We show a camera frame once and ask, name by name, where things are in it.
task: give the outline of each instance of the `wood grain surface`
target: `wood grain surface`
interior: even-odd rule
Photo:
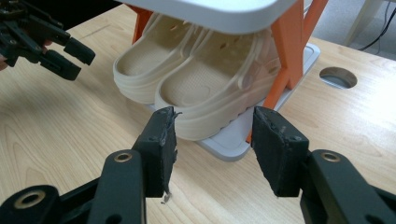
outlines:
[[[96,52],[74,82],[24,59],[1,72],[0,203],[33,185],[64,194],[98,177],[111,152],[133,145],[151,112],[119,93],[112,64],[131,46],[134,23],[132,10],[120,6],[70,30]],[[344,154],[371,184],[396,193],[396,62],[310,42],[322,53],[281,114],[310,149]],[[318,74],[329,66],[354,73],[357,86],[324,84]],[[274,196],[252,150],[225,162],[193,142],[178,139],[177,149],[173,196],[167,204],[147,200],[148,223],[304,223],[299,199]]]

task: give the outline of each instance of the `slipper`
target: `slipper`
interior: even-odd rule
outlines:
[[[153,13],[142,36],[113,64],[120,92],[140,104],[154,104],[158,82],[190,55],[204,29]]]
[[[155,107],[173,106],[177,136],[210,137],[262,101],[280,62],[269,29],[249,35],[209,31],[191,56],[158,84]]]

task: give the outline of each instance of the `shoe rack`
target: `shoe rack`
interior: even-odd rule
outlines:
[[[271,27],[281,69],[260,103],[278,109],[320,54],[308,43],[328,0],[120,0],[137,14],[133,42],[141,35],[152,11],[228,34],[248,34]],[[252,108],[220,133],[197,142],[224,161],[237,161],[250,149]]]

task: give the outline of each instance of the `clog hole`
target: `clog hole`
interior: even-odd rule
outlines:
[[[277,67],[270,68],[268,73],[273,74],[277,70]]]
[[[170,31],[175,31],[177,29],[177,25],[173,25],[171,26],[171,28],[169,29]]]
[[[228,43],[223,43],[220,45],[220,49],[225,49],[228,47],[228,45],[229,45]]]
[[[358,84],[353,73],[340,67],[327,67],[320,71],[320,79],[336,89],[350,89]]]

